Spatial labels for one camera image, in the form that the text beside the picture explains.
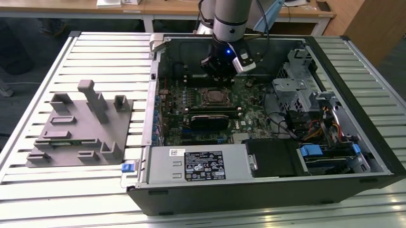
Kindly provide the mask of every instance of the floor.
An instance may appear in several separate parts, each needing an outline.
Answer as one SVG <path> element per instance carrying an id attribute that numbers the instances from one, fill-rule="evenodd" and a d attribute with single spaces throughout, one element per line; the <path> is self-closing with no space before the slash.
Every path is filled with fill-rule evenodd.
<path id="1" fill-rule="evenodd" d="M 36 19 L 4 19 L 15 35 L 19 37 L 28 55 L 35 61 L 35 68 L 26 74 L 12 76 L 0 69 L 0 78 L 5 83 L 31 82 L 40 83 L 64 45 L 70 31 L 103 31 L 103 32 L 143 32 L 143 24 L 138 20 L 124 19 L 64 19 L 68 24 L 67 31 L 58 37 L 48 37 L 39 32 Z M 194 21 L 176 21 L 167 23 L 155 21 L 156 32 L 191 32 Z M 397 92 L 406 99 L 406 39 L 387 55 L 378 67 L 386 80 Z M 11 84 L 14 96 L 0 96 L 0 134 L 11 134 L 27 109 L 39 84 Z M 0 136 L 0 149 L 7 142 L 7 137 Z"/>

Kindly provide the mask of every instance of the power supply label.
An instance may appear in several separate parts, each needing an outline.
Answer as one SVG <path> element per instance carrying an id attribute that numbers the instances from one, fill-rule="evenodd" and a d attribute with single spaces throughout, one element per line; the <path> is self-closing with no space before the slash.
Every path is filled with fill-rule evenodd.
<path id="1" fill-rule="evenodd" d="M 212 181 L 226 179 L 222 151 L 184 153 L 186 181 Z"/>

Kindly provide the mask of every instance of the cable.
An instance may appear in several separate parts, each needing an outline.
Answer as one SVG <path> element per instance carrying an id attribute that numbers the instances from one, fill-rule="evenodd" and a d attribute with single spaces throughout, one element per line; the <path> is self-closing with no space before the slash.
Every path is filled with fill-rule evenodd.
<path id="1" fill-rule="evenodd" d="M 259 2 L 259 0 L 255 0 L 257 1 L 257 5 L 259 7 L 259 11 L 261 11 L 261 14 L 262 14 L 262 18 L 263 20 L 266 21 L 266 50 L 262 54 L 262 58 L 266 56 L 267 54 L 267 50 L 269 50 L 269 43 L 270 43 L 270 39 L 269 39 L 269 30 L 270 30 L 270 27 L 269 27 L 269 24 L 267 24 L 267 17 L 266 17 L 266 12 L 265 12 L 265 8 L 262 7 L 262 4 Z"/>
<path id="2" fill-rule="evenodd" d="M 12 83 L 5 83 L 7 85 L 16 85 L 16 84 L 40 84 L 40 82 L 12 82 Z"/>
<path id="3" fill-rule="evenodd" d="M 283 4 L 283 5 L 287 7 L 287 13 L 290 15 L 290 21 L 289 21 L 289 23 L 290 23 L 291 22 L 291 8 L 286 4 Z"/>
<path id="4" fill-rule="evenodd" d="M 202 16 L 202 19 L 204 22 L 207 22 L 207 19 L 204 17 L 204 15 L 202 14 L 202 3 L 203 3 L 204 0 L 200 0 L 199 1 L 199 4 L 198 4 L 198 9 L 199 9 L 199 15 Z"/>
<path id="5" fill-rule="evenodd" d="M 309 125 L 309 133 L 310 133 L 310 131 L 311 131 L 311 126 L 313 126 L 313 124 L 314 124 L 315 122 L 318 122 L 318 120 L 311 121 L 311 123 L 310 123 L 310 125 Z"/>

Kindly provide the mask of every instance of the metal table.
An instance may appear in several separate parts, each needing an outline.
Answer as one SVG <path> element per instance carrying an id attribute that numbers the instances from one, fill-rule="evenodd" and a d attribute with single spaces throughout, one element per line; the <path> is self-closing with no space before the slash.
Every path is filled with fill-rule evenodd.
<path id="1" fill-rule="evenodd" d="M 120 187 L 120 165 L 26 167 L 26 157 L 46 123 L 55 92 L 76 91 L 80 79 L 92 79 L 106 99 L 115 94 L 135 100 L 126 160 L 139 158 L 147 81 L 150 78 L 147 33 L 83 32 L 70 37 L 0 154 L 0 223 L 3 228 L 54 227 L 405 227 L 406 180 L 369 190 L 338 204 L 204 214 L 143 215 Z M 399 160 L 406 162 L 406 103 L 366 61 L 351 42 L 317 38 L 359 103 Z"/>

